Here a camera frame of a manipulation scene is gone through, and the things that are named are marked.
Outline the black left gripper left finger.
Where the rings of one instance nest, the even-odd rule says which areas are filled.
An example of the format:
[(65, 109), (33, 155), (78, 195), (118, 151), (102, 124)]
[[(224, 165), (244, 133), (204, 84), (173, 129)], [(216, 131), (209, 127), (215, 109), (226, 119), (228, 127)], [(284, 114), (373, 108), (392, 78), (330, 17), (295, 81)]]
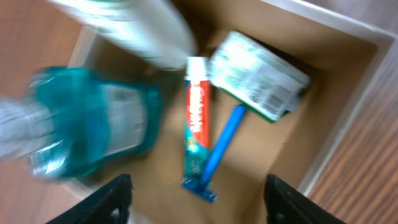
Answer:
[(132, 190), (131, 176), (121, 174), (47, 224), (127, 224)]

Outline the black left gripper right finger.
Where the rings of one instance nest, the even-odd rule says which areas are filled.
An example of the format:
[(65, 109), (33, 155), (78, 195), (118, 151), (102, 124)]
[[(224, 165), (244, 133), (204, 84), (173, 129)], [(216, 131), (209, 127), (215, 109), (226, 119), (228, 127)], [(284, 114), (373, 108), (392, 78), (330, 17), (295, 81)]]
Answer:
[(264, 203), (270, 224), (345, 224), (275, 174), (266, 176)]

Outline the blue disposable razor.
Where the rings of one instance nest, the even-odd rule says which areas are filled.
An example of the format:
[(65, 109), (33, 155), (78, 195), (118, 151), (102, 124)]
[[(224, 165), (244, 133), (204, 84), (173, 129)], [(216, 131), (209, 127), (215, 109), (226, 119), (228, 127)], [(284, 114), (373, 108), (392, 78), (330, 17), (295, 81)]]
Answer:
[(246, 107), (244, 105), (237, 105), (234, 107), (228, 122), (220, 134), (208, 160), (205, 162), (204, 168), (202, 168), (199, 173), (199, 176), (196, 178), (184, 177), (182, 179), (183, 188), (209, 203), (213, 203), (218, 198), (218, 194), (209, 189), (211, 178), (215, 174), (245, 114)]

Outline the blue mouthwash bottle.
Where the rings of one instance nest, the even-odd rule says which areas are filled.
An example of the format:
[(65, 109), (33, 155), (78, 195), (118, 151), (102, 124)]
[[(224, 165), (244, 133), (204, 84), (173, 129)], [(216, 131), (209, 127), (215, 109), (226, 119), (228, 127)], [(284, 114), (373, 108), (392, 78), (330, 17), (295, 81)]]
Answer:
[(1, 99), (1, 158), (28, 157), (40, 179), (82, 177), (150, 151), (162, 117), (159, 87), (103, 80), (81, 67), (37, 73), (25, 97)]

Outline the green white soap bar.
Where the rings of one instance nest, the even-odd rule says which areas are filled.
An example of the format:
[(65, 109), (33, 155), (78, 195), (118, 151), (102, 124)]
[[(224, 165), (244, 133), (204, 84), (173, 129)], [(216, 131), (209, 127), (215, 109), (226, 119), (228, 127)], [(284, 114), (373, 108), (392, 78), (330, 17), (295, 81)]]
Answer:
[(212, 84), (275, 122), (293, 111), (310, 77), (263, 47), (232, 30), (208, 62)]

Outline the red green toothpaste tube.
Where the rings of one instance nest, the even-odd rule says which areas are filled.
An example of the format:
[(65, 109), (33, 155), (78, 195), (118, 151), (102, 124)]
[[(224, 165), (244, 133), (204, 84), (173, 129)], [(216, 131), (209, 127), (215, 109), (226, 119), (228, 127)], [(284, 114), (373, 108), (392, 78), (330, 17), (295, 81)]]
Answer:
[(189, 57), (185, 75), (185, 165), (182, 184), (195, 189), (210, 156), (211, 83), (207, 58)]

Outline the white lotion tube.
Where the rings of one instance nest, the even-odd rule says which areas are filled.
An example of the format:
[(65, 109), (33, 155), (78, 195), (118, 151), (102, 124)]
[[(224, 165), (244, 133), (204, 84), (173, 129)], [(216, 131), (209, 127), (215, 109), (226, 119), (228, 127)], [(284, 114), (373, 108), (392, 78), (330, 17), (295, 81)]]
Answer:
[(50, 0), (118, 47), (163, 70), (181, 70), (197, 45), (186, 20), (165, 0)]

